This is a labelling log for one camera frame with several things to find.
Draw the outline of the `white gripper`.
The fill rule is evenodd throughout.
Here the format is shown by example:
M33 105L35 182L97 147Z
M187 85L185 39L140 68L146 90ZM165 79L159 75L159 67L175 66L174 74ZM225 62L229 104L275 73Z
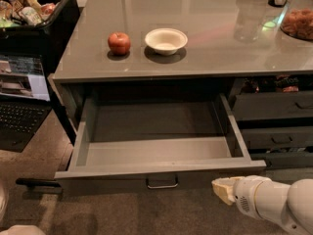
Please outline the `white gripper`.
M236 203L239 211L249 217L260 219L257 212L255 194L257 188L269 178L251 175L214 179L213 192L228 206Z

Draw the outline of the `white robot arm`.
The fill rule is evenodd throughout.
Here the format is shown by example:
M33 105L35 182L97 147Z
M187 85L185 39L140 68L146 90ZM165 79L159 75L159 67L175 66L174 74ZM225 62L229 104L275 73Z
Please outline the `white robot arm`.
M313 180L293 184L250 175L218 178L213 192L227 205L255 219L279 225L290 235L313 235Z

